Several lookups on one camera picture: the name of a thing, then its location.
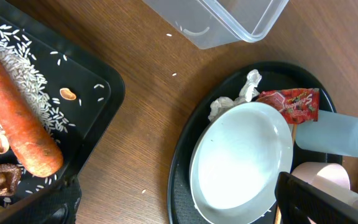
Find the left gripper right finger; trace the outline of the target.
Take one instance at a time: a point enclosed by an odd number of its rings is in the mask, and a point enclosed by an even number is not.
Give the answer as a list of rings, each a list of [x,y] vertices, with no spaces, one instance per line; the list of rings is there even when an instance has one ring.
[[[358,210],[287,172],[279,173],[275,196],[283,224],[358,224]]]

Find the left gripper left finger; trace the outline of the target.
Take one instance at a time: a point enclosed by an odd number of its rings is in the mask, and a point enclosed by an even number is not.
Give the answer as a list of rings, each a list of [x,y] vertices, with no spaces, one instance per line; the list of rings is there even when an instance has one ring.
[[[77,176],[61,178],[0,211],[0,223],[75,224],[81,201]]]

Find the rice and nuts pile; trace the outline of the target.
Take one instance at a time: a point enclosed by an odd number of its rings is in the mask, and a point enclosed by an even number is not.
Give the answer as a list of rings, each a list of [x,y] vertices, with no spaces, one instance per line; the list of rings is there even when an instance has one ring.
[[[61,147],[62,152],[67,152],[69,158],[73,157],[75,152],[82,150],[80,144],[74,145],[80,143],[80,136],[75,136],[76,128],[80,127],[79,121],[70,122],[68,109],[61,109],[63,101],[47,93],[47,87],[52,87],[52,82],[48,82],[52,78],[40,73],[34,65],[37,57],[33,54],[35,44],[32,49],[32,42],[20,29],[0,23],[0,61],[51,138]],[[0,137],[5,133],[0,125]],[[2,159],[16,162],[21,168],[21,177],[30,176],[10,149],[5,153],[0,152],[0,162]]]

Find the orange carrot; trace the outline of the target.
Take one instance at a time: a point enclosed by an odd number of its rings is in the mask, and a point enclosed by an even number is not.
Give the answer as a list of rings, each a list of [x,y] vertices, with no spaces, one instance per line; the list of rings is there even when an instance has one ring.
[[[48,177],[62,168],[60,148],[23,99],[1,62],[0,125],[15,156],[31,174]]]

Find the grey plate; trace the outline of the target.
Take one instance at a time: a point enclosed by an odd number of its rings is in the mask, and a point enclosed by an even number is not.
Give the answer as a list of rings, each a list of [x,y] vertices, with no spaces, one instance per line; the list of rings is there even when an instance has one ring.
[[[280,172],[289,172],[293,141],[272,106],[237,105],[203,131],[190,162],[191,196],[209,223],[252,223],[276,202]]]

